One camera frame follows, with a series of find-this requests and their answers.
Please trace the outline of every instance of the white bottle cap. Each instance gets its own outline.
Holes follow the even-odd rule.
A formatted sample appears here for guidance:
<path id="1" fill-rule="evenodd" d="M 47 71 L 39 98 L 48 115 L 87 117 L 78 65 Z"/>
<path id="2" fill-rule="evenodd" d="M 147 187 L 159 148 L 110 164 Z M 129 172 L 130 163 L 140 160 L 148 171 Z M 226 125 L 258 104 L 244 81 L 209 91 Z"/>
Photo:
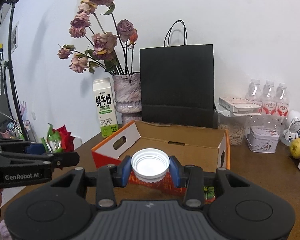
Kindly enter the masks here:
<path id="1" fill-rule="evenodd" d="M 280 83 L 280 84 L 279 84 L 279 87 L 284 88 L 284 89 L 287 89 L 287 85 L 286 85 L 285 83 Z"/>
<path id="2" fill-rule="evenodd" d="M 273 86 L 273 85 L 274 85 L 274 82 L 273 82 L 273 81 L 270 81 L 270 80 L 267 80 L 267 81 L 266 81 L 266 84 L 269 85 L 269 86 Z"/>
<path id="3" fill-rule="evenodd" d="M 169 169 L 169 165 L 168 155 L 154 148 L 137 151 L 131 159 L 131 166 L 136 177 L 150 183 L 162 180 Z"/>
<path id="4" fill-rule="evenodd" d="M 258 79 L 251 79 L 251 83 L 256 84 L 256 85 L 260 85 L 260 80 L 258 80 Z"/>

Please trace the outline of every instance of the black pole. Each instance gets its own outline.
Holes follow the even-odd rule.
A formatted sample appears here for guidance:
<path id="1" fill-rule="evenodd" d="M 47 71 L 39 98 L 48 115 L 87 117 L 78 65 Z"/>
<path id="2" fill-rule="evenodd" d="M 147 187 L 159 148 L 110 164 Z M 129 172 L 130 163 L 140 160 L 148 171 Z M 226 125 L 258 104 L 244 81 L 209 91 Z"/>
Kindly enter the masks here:
<path id="1" fill-rule="evenodd" d="M 26 131 L 26 128 L 23 124 L 22 115 L 20 112 L 19 102 L 17 99 L 17 93 L 16 93 L 16 86 L 14 82 L 14 74 L 12 69 L 12 59 L 11 59 L 11 33 L 12 33 L 12 21 L 13 21 L 13 13 L 14 8 L 16 6 L 16 3 L 13 2 L 11 6 L 11 14 L 10 14 L 10 22 L 9 22 L 9 33 L 8 33 L 8 70 L 9 70 L 9 76 L 10 76 L 10 86 L 11 86 L 11 93 L 13 98 L 14 107 L 16 109 L 17 117 L 19 120 L 20 128 L 23 134 L 23 137 L 25 141 L 29 141 L 28 134 Z"/>

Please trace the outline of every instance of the wooden table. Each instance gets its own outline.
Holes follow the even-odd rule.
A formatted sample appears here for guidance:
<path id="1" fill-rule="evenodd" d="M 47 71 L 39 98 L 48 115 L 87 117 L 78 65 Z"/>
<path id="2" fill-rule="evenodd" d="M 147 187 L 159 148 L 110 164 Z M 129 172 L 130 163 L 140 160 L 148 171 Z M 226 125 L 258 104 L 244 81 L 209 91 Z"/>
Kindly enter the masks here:
<path id="1" fill-rule="evenodd" d="M 80 155 L 78 166 L 86 171 L 95 171 L 96 167 L 91 156 L 91 148 L 102 140 L 101 134 L 96 135 L 77 149 Z M 231 171 L 247 178 L 261 187 L 275 193 L 287 200 L 296 212 L 296 223 L 289 236 L 289 240 L 300 240 L 300 171 L 298 162 L 290 157 L 289 149 L 279 143 L 275 154 L 257 154 L 249 150 L 246 143 L 241 146 L 231 147 Z M 71 170 L 64 168 L 63 171 L 56 169 L 53 177 Z M 30 192 L 40 185 L 27 186 L 2 208 L 2 213 L 16 198 Z M 140 185 L 127 185 L 125 188 L 116 188 L 117 202 L 122 199 L 171 199 L 174 196 L 163 194 L 158 190 Z M 88 188 L 86 200 L 95 203 L 95 189 Z"/>

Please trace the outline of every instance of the plastic bottle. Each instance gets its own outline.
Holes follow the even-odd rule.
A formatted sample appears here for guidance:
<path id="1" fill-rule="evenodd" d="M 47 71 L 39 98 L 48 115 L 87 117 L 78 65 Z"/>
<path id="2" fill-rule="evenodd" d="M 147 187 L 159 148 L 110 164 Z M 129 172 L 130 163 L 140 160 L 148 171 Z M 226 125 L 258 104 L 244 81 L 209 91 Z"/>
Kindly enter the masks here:
<path id="1" fill-rule="evenodd" d="M 261 99 L 262 92 L 260 89 L 260 80 L 251 79 L 251 83 L 248 88 L 248 92 L 245 96 L 245 99 L 252 101 L 253 103 L 257 104 L 258 106 L 263 107 L 263 102 Z"/>
<path id="2" fill-rule="evenodd" d="M 275 114 L 276 111 L 276 101 L 274 93 L 274 82 L 266 81 L 262 91 L 262 101 L 263 101 L 263 114 Z"/>
<path id="3" fill-rule="evenodd" d="M 285 83 L 279 84 L 279 87 L 276 90 L 275 101 L 277 103 L 276 115 L 287 116 L 289 108 L 289 97 L 287 92 L 287 85 Z"/>

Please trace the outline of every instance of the vase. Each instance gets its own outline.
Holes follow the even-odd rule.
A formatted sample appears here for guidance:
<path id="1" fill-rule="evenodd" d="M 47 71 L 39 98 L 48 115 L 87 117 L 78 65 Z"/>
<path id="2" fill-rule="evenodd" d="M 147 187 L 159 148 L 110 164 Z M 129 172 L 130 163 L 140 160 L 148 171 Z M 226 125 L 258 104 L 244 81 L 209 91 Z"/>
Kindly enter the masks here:
<path id="1" fill-rule="evenodd" d="M 141 120 L 140 73 L 113 76 L 115 109 L 122 114 L 122 124 Z"/>

